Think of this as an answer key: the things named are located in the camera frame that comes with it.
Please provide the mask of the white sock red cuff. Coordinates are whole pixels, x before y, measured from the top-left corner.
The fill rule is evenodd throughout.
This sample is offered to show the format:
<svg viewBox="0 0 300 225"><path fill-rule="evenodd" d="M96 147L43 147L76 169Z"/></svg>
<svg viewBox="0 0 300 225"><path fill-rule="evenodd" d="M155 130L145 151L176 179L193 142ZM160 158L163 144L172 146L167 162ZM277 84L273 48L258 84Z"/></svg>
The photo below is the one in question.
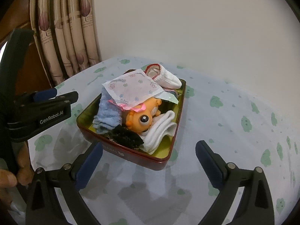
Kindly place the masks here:
<svg viewBox="0 0 300 225"><path fill-rule="evenodd" d="M179 78L165 69L161 64L150 64L146 67L144 72L162 88L180 89L182 86Z"/></svg>

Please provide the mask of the blue cloud print tablecloth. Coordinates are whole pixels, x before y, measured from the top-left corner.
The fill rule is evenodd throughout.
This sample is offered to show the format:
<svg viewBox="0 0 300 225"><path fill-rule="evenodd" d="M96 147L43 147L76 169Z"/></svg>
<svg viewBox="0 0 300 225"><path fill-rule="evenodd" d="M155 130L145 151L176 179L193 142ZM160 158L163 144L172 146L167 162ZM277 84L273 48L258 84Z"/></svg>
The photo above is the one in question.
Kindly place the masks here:
<svg viewBox="0 0 300 225"><path fill-rule="evenodd" d="M105 152L81 195L101 224L198 224L218 190L195 155L204 140L226 162L263 168L275 223L299 198L299 129L261 99L186 67L167 70L187 83L176 141L153 171Z"/></svg>

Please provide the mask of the light blue towel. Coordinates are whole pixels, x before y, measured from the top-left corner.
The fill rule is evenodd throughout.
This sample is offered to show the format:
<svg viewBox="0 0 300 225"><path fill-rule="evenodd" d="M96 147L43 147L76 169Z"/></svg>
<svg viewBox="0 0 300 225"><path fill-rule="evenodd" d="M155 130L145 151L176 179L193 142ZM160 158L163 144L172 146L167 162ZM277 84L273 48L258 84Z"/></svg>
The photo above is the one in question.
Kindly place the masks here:
<svg viewBox="0 0 300 225"><path fill-rule="evenodd" d="M100 135L110 132L122 123L121 108L110 100L112 100L110 94L103 88L98 112L93 119L93 127Z"/></svg>

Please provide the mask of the dark brown patterned pouch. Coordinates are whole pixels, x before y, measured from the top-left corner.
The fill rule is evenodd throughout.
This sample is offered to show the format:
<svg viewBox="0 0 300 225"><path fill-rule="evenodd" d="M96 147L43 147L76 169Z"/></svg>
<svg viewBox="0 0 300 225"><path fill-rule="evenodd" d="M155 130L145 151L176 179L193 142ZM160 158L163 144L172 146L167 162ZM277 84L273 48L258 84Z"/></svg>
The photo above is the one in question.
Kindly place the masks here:
<svg viewBox="0 0 300 225"><path fill-rule="evenodd" d="M104 137L121 146L134 150L138 150L144 143L142 138L137 133L128 130L122 125L118 125L108 133L105 133Z"/></svg>

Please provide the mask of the pink green wipes packet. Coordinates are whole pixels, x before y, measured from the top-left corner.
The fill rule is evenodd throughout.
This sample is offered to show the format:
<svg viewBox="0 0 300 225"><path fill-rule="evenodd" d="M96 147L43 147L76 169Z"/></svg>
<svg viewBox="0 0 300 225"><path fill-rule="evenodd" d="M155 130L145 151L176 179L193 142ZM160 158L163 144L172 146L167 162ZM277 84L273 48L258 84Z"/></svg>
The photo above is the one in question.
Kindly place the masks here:
<svg viewBox="0 0 300 225"><path fill-rule="evenodd" d="M155 99L161 99L161 100L165 100L165 101L168 101L168 102L171 102L171 103L175 103L175 104L178 104L179 103L179 93L176 91L176 90L170 90L170 89L166 89L165 91L157 94L154 96ZM108 100L109 103L112 103L118 107L121 108L122 111L134 111L134 112L141 112L141 111L144 111L147 109L147 106L146 106L146 101L134 106L134 107L131 107L129 108L128 106L126 106L125 103L119 103L117 104L114 100Z"/></svg>

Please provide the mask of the dark red toffee tin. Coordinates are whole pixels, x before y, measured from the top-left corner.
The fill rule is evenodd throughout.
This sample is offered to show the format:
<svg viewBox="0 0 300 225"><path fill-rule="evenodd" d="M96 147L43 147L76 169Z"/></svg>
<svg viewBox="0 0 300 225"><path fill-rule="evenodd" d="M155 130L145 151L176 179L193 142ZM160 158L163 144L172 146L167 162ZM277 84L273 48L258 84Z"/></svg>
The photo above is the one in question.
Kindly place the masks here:
<svg viewBox="0 0 300 225"><path fill-rule="evenodd" d="M187 83L181 79L181 88L177 90L178 104L162 101L159 106L159 110L162 113L172 110L175 113L175 117L172 120L176 125L171 127L169 135L165 135L156 151L153 154L148 154L138 148L137 143L132 137L115 137L114 134L106 133L99 135L96 129L93 127L94 116L99 111L99 104L102 95L99 94L77 117L76 122L80 131L85 139L89 142L99 141L103 145L103 149L110 152L120 158L127 161L131 161L142 167L146 167L152 170L159 171L166 166L166 163L170 160L174 143L176 141L176 134L179 128L181 115L184 106L185 92Z"/></svg>

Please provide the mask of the orange squishy toy animal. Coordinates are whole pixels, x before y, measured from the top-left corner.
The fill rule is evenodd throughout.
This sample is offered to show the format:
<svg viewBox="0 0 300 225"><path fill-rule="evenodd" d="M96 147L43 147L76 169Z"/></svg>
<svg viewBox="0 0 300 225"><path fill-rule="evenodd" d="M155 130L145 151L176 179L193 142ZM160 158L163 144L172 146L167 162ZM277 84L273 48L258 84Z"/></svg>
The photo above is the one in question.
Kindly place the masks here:
<svg viewBox="0 0 300 225"><path fill-rule="evenodd" d="M127 112L124 122L125 126L137 134L147 131L152 125L153 118L161 114L161 111L159 110L161 104L161 99L150 97L146 100L146 110L141 112L130 110Z"/></svg>

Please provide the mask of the white towel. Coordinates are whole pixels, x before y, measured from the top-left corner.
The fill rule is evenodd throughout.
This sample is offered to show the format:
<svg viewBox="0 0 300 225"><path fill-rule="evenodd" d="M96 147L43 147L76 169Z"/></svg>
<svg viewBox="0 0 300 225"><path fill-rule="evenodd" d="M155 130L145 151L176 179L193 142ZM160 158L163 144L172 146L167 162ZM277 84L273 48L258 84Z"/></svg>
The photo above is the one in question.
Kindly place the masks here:
<svg viewBox="0 0 300 225"><path fill-rule="evenodd" d="M143 140L140 149L152 155L158 149L161 140L165 136L174 137L177 128L177 123L173 122L175 116L175 112L169 110L164 114L154 117L151 127L139 134Z"/></svg>

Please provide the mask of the white floral sachet packet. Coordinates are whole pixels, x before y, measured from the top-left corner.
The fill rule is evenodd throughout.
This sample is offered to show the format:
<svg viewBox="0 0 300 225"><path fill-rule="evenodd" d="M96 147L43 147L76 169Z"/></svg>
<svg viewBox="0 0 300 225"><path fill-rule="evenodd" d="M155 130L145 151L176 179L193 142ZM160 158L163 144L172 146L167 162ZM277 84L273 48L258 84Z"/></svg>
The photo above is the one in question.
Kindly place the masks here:
<svg viewBox="0 0 300 225"><path fill-rule="evenodd" d="M142 69L128 72L102 85L113 102L125 110L129 110L164 91Z"/></svg>

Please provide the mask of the beige patterned curtain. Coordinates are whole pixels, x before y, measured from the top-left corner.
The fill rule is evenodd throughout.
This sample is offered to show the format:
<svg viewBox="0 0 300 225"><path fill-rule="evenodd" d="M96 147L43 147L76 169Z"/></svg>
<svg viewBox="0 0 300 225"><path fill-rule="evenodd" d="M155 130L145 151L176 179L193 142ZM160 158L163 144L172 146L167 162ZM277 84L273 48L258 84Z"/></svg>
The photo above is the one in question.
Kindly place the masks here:
<svg viewBox="0 0 300 225"><path fill-rule="evenodd" d="M101 61L93 0L29 0L34 41L55 85Z"/></svg>

